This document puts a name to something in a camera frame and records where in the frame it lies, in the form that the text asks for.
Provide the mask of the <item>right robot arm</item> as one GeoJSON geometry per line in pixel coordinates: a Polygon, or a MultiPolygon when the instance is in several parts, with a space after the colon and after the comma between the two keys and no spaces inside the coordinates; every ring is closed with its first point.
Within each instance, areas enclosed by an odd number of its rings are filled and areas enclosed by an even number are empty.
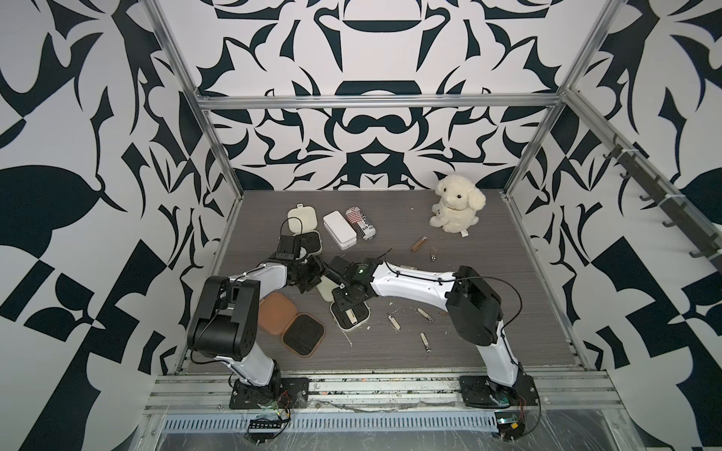
{"type": "Polygon", "coordinates": [[[325,276],[342,310],[373,298],[393,297],[428,304],[449,314],[457,334],[477,347],[491,383],[513,388],[520,366],[505,337],[502,300],[483,276],[470,267],[455,272],[425,272],[393,265],[383,259],[352,263],[334,257],[325,276]]]}

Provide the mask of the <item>cream large nail clipper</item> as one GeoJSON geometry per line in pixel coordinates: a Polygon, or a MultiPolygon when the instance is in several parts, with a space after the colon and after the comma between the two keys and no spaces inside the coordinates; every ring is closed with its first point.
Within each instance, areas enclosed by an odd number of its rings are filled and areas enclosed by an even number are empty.
{"type": "Polygon", "coordinates": [[[347,309],[345,311],[345,315],[349,319],[349,322],[351,323],[351,325],[356,325],[358,323],[358,319],[357,319],[353,309],[347,309]]]}

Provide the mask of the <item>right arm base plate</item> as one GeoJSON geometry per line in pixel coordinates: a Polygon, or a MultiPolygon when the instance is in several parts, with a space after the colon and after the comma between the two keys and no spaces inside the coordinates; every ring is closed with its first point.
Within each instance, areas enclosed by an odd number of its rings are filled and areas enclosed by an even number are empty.
{"type": "Polygon", "coordinates": [[[526,373],[518,375],[511,387],[494,383],[486,376],[462,376],[459,383],[467,407],[502,410],[539,405],[534,379],[526,373]]]}

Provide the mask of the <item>small clipper front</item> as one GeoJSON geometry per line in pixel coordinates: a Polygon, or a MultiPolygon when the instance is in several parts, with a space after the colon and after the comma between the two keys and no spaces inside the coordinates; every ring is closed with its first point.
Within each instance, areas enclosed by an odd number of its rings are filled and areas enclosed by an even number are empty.
{"type": "Polygon", "coordinates": [[[426,334],[425,334],[425,333],[419,333],[419,336],[420,336],[421,342],[422,342],[422,344],[423,344],[423,346],[424,346],[424,349],[425,349],[426,353],[430,353],[430,352],[432,351],[432,349],[431,349],[431,345],[430,345],[430,342],[429,342],[426,334]]]}

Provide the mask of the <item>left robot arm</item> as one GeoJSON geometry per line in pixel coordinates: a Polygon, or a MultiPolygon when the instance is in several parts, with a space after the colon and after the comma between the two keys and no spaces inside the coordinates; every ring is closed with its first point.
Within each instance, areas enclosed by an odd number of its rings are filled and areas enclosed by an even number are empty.
{"type": "Polygon", "coordinates": [[[204,283],[187,334],[195,364],[221,363],[247,387],[276,390],[278,364],[257,342],[259,328],[280,336],[284,345],[309,357],[325,337],[325,326],[279,292],[304,293],[323,275],[323,250],[317,231],[279,237],[278,248],[257,267],[233,276],[211,276],[204,283]]]}

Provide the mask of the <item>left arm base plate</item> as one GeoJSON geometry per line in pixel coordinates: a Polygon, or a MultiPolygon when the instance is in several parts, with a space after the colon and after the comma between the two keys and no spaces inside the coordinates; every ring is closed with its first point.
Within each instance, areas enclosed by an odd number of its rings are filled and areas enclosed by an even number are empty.
{"type": "Polygon", "coordinates": [[[231,410],[292,408],[308,401],[310,379],[280,378],[272,379],[266,386],[254,386],[235,381],[229,401],[231,410]]]}

